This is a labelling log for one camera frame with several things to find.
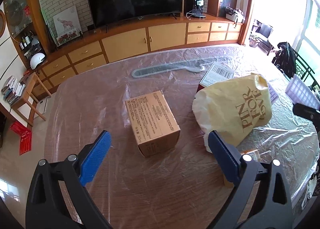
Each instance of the cabinet drawer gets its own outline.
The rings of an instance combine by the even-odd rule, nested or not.
[[[188,34],[187,44],[207,42],[209,33]]]
[[[228,25],[228,23],[213,22],[211,25],[211,31],[227,31]]]
[[[241,30],[242,25],[237,24],[237,26],[235,24],[230,24],[229,26],[229,30],[230,32],[239,32]]]
[[[56,74],[53,77],[51,77],[50,81],[54,86],[57,86],[57,85],[61,84],[63,81],[66,81],[68,78],[75,76],[75,75],[76,75],[76,73],[70,67],[70,68],[67,68],[66,70],[60,72],[59,74]]]
[[[240,32],[228,32],[226,40],[238,40]]]
[[[85,59],[89,56],[92,56],[94,54],[97,54],[99,52],[102,52],[101,46],[99,41],[96,41],[94,43],[90,43],[88,45],[85,45],[79,49],[76,49],[69,53],[69,57],[71,61],[77,62],[81,59]]]
[[[69,66],[69,60],[67,59],[67,57],[64,55],[58,59],[56,59],[55,61],[49,63],[48,65],[46,65],[45,67],[42,68],[43,72],[47,75],[50,76],[53,73],[58,72],[60,69],[63,69],[67,66]]]
[[[184,45],[186,25],[186,23],[173,23],[149,27],[151,51]]]
[[[99,56],[96,56],[92,59],[88,59],[84,62],[81,62],[81,63],[75,65],[75,68],[78,71],[78,73],[80,74],[80,73],[83,73],[85,71],[88,71],[90,69],[93,69],[93,68],[96,68],[96,67],[99,67],[99,66],[102,66],[105,64],[107,64],[107,62],[104,58],[104,55],[99,55]]]
[[[148,52],[145,28],[104,38],[102,43],[109,62]]]
[[[190,22],[188,24],[188,32],[208,32],[210,30],[210,22]]]
[[[226,32],[211,32],[209,41],[224,41],[226,39]]]
[[[42,82],[44,84],[44,86],[49,90],[52,88],[52,85],[50,85],[49,81],[48,80],[45,80]],[[35,96],[39,96],[41,94],[43,94],[45,92],[44,88],[39,84],[37,86],[35,86],[32,90],[32,93],[35,95]]]

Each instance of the coffee machine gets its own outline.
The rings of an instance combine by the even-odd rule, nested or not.
[[[195,18],[204,19],[203,6],[204,0],[184,0],[184,11],[187,18],[193,16]]]

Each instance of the white helmet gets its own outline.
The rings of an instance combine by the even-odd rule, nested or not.
[[[34,54],[30,60],[31,69],[35,69],[42,61],[44,61],[45,55],[43,53]]]

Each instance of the plastic sheet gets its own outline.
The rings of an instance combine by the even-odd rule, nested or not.
[[[243,46],[157,52],[68,79],[59,86],[48,120],[44,155],[49,161],[77,154],[104,129],[111,133],[108,155],[86,187],[114,228],[206,228],[230,194],[220,167],[205,150],[203,132],[191,109],[205,71],[180,69],[143,78],[131,75],[138,68],[208,57],[234,69],[235,76],[261,73],[278,92],[270,122],[254,128],[238,148],[258,149],[265,162],[280,160],[292,201],[304,190],[319,157],[316,130],[310,121],[293,115],[292,102],[284,93],[288,81],[270,58],[257,57],[254,50]],[[174,149],[144,158],[124,101],[157,90],[163,91],[181,133]],[[66,202],[78,220],[73,206]]]

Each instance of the potted plant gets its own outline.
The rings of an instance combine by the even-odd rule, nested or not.
[[[259,40],[257,38],[256,34],[250,34],[249,37],[249,46],[255,48],[259,43]]]

